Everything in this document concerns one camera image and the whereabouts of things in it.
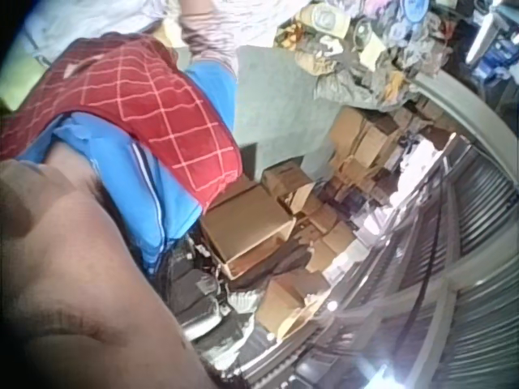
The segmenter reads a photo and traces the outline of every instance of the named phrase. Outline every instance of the light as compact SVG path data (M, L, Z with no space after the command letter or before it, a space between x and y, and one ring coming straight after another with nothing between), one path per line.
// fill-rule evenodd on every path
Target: light
M330 311L330 312L333 312L337 309L337 307L339 306L339 304L337 304L337 301L331 301L329 302L327 305L326 305L326 308Z
M378 235L380 233L380 228L375 222L375 219L373 219L373 216L369 215L366 220L364 221L363 225L370 233L373 235Z
M362 281L360 281L360 285L358 287L361 288L366 283L366 281L367 281L367 276L362 278Z
M465 62L470 64L474 60L474 58L476 57L476 54L479 51L479 48L481 47L481 44L483 43L484 39L487 37L487 34L490 31L490 28L492 27L493 23L494 23L494 15L491 12L489 12L483 18L481 28L479 29L476 39L474 39L474 43L472 44L472 47L470 47L470 50L469 50L469 53L467 54L467 59L465 60Z
M373 376L364 389L405 389L405 387L395 381L391 376L384 377L385 370L388 367L383 365L379 371Z

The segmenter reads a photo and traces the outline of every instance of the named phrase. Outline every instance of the grey fabric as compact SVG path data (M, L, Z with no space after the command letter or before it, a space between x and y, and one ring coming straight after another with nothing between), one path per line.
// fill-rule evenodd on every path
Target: grey fabric
M200 338L221 322L218 301L213 296L205 296L191 308L176 316L189 341Z

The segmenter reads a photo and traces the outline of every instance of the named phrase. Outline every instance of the clutter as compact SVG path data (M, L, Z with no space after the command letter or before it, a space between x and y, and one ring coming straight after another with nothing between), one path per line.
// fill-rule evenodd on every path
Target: clutter
M289 239L242 276L236 280L230 280L227 283L229 292L263 290L270 278L297 268L304 268L310 258L308 245L299 243L295 239Z
M209 363L240 349L254 329L253 314L238 314L233 310L221 323L194 342L195 350Z
M305 202L305 205L303 205L302 207L301 212L308 216L316 212L322 206L323 203L319 199L317 199L317 196L315 196L315 194L310 193L308 195L307 201Z
M261 183L267 192L286 205L293 215L303 209L315 185L292 161L265 170Z
M327 233L337 222L337 213L328 204L323 204L316 212L309 215L308 219L321 233Z
M303 70L311 75L327 75L335 70L336 62L327 58L316 58L314 55L298 51L295 61Z
M239 194L202 217L215 260L231 280L286 241L295 219L262 186Z
M296 224L294 230L294 239L303 245L310 245L322 237L322 233L309 220Z
M345 222L338 222L333 229L323 236L323 243L326 244L336 255L343 253L350 244L356 239L353 231Z
M337 38L346 36L351 21L351 18L341 9L324 2L305 6L295 18L306 26Z
M193 269L171 283L166 304L174 314L180 314L204 296L216 295L217 290L218 283L213 276Z
M273 278L256 312L256 320L279 340L300 327L317 311L329 293L329 284L319 272L300 271Z
M221 313L216 298L205 296L175 318L187 340L193 341L216 327L221 322Z
M376 63L380 55L386 50L386 46L382 40L375 34L370 35L370 40L366 47L360 53L359 60L370 71L376 70Z

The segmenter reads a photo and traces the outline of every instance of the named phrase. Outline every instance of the pile of items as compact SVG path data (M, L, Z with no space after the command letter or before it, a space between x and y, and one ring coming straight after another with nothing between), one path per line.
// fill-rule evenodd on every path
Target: pile of items
M404 154L422 137L443 150L455 132L462 132L459 124L424 96L391 113L345 107L329 133L335 154L330 160L333 177L324 193L341 204L356 190L389 206Z
M304 7L277 45L318 75L314 98L388 112L413 98L410 80L436 74L451 49L453 23L429 1L326 0Z
M320 308L330 291L323 271L355 240L314 184L294 162L266 170L261 184L242 176L201 220L227 302L247 306L279 340Z

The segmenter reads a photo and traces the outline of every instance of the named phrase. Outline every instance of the cardboard box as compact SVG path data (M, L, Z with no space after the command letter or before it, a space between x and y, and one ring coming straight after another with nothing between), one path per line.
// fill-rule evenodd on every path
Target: cardboard box
M316 212L308 216L310 222L321 232L327 233L337 222L337 213L335 209L328 204L323 204Z
M310 193L310 195L307 198L307 201L305 202L305 205L302 207L302 213L309 216L312 213L316 212L323 206L323 202L319 199L317 199L317 196L315 194Z
M256 186L211 209L202 228L225 264L277 235L286 241L295 224L262 186Z
M420 96L415 107L423 116L432 121L438 120L444 114L444 111L436 103L425 96Z
M386 135L378 128L371 127L362 138L354 153L355 159L365 168L375 165L384 166L397 146L397 140L401 137L399 130Z
M389 114L392 116L392 119L395 121L398 127L402 130L407 130L407 127L409 127L409 124L413 119L413 113L405 107L400 107L396 111L392 111Z
M315 242L323 236L309 220L296 224L294 231L294 239L303 245Z
M340 111L329 134L338 154L348 156L353 152L365 121L362 112L357 109L345 107Z
M319 272L302 269L274 277L256 311L256 320L282 340L313 316L319 308L316 304L324 301L329 289Z
M354 232L343 221L323 236L323 242L337 255L343 253L355 239Z
M209 209L218 207L220 204L225 203L226 201L240 195L241 193L255 187L258 185L256 182L253 182L247 178L244 174L238 177L238 180L230 183L223 193L220 193L211 203Z
M335 197L333 198L338 203L342 203L344 199L348 196L348 194L351 191L351 185L350 184L343 184L342 187L339 189L339 191L335 194Z
M345 183L351 185L370 177L373 172L358 162L354 156L349 156L339 166L335 174Z
M307 264L308 271L325 271L333 263L337 257L337 253L333 251L323 239L318 239L313 245L314 253L310 262Z
M401 158L404 155L404 148L402 146L396 145L392 150L391 155L387 158L384 163L384 168L390 171L393 171L397 165L400 163Z
M376 182L373 181L371 178L364 178L356 185L356 187L359 188L362 192L370 194L375 185Z
M301 168L292 161L265 170L261 183L268 193L282 201L292 214L302 210L315 185Z

